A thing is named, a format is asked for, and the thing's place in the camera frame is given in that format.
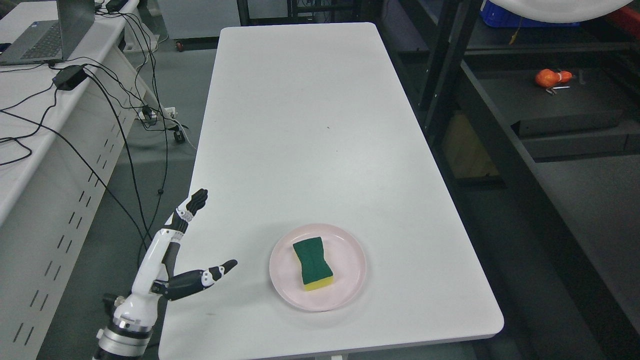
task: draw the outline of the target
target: robotic hand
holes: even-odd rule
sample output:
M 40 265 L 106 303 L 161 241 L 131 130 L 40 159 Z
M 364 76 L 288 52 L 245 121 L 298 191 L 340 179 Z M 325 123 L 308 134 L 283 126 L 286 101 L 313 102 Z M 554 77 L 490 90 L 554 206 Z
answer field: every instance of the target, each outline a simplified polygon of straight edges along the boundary
M 207 200 L 200 189 L 186 199 L 156 233 L 128 297 L 113 297 L 113 321 L 98 331 L 99 349 L 92 360 L 139 359 L 147 349 L 157 319 L 160 296 L 177 300 L 213 286 L 237 265 L 229 260 L 207 270 L 192 270 L 173 276 L 180 241 L 189 222 Z

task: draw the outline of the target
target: pink plate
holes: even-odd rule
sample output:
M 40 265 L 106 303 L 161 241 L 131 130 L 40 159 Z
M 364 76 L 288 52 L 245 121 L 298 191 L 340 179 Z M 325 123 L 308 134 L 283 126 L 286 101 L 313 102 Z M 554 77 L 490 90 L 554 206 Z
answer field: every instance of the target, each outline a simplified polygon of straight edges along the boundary
M 333 284 L 305 291 L 301 265 L 293 244 L 320 236 L 324 259 L 333 270 Z M 269 260 L 271 282 L 288 303 L 303 310 L 327 311 L 348 303 L 360 291 L 367 263 L 360 244 L 346 231 L 328 224 L 309 224 L 286 234 Z

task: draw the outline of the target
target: laptop keyboard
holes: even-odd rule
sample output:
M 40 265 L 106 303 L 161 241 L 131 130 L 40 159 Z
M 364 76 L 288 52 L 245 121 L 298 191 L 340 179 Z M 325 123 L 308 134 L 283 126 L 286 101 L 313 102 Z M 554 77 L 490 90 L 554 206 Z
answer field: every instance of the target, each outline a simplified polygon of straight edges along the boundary
M 22 59 L 50 58 L 56 56 L 62 49 L 60 26 L 55 24 L 47 30 L 45 35 L 24 55 Z

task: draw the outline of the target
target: blue container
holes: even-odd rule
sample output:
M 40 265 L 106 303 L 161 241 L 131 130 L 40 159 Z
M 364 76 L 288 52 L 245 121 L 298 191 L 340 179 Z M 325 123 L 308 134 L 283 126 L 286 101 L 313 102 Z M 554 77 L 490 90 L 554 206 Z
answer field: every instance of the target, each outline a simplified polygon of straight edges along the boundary
M 486 0 L 482 10 L 480 10 L 480 16 L 484 20 L 485 24 L 493 28 L 517 28 L 518 25 L 521 28 L 566 28 L 580 25 L 579 22 L 557 24 L 555 22 L 542 22 L 527 19 L 526 17 L 521 17 L 520 15 L 516 15 L 509 10 L 500 7 L 489 0 Z

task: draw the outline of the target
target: yellow sponge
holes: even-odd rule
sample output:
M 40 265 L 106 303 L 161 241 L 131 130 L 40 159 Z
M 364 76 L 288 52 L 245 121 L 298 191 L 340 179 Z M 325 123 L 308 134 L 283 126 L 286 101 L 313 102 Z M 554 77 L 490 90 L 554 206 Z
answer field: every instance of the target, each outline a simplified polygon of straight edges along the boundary
M 311 238 L 293 244 L 302 265 L 302 283 L 305 290 L 323 288 L 333 283 L 333 271 L 324 260 L 322 238 Z

